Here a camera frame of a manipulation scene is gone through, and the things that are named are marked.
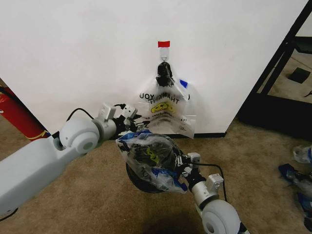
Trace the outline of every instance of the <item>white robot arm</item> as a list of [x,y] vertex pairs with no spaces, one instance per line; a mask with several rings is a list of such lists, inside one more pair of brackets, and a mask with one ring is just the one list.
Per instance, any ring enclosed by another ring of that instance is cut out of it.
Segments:
[[103,104],[92,121],[73,118],[58,137],[35,140],[0,162],[0,218],[62,174],[68,163],[100,146],[116,134],[134,128],[137,110],[123,104],[119,117],[116,107]]
[[[70,119],[59,134],[33,141],[0,161],[0,221],[59,177],[74,159],[123,131],[135,132],[138,126],[144,127],[144,122],[134,124],[133,120],[140,117],[135,108],[125,104],[119,106],[122,112],[118,117],[115,117],[116,107],[104,103],[95,119]],[[194,194],[205,232],[249,234],[235,208],[218,199],[217,190],[223,178],[214,174],[206,181],[194,164],[200,160],[197,153],[178,160]]]
[[204,178],[198,165],[200,155],[188,153],[180,158],[183,176],[189,183],[189,190],[194,195],[195,207],[202,218],[203,227],[208,234],[250,234],[240,221],[236,209],[224,200],[220,200],[218,189],[224,182],[219,174]]

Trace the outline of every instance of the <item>black round base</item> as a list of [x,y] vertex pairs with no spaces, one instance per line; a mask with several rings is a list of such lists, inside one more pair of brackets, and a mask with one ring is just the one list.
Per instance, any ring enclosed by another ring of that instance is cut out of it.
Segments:
[[156,188],[154,185],[150,184],[149,182],[140,179],[127,163],[126,163],[126,170],[127,170],[127,174],[131,182],[141,191],[146,192],[146,193],[152,193],[152,194],[163,192],[163,190]]

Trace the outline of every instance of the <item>white wall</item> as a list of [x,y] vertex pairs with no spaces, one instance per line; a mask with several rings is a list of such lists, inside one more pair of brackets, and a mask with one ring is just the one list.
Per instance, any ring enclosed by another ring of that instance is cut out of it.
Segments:
[[5,1],[0,77],[53,133],[76,107],[127,102],[170,40],[176,76],[197,92],[196,132],[225,132],[306,2]]
[[312,37],[312,14],[310,14],[309,17],[306,19],[296,36]]

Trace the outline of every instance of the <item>red tape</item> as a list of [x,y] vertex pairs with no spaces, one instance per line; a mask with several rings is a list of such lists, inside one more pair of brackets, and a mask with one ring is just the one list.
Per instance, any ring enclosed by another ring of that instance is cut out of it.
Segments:
[[158,47],[170,47],[170,41],[159,41]]

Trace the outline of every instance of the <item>black baseboard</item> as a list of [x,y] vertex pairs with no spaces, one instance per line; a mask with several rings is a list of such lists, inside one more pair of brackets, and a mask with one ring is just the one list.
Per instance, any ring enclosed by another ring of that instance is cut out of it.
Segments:
[[[165,134],[166,136],[173,138],[173,139],[179,139],[179,138],[188,138],[187,136],[181,135],[181,134]],[[226,133],[195,133],[194,138],[217,138],[217,137],[225,137]],[[122,135],[119,135],[117,137],[111,138],[110,140],[116,140]]]

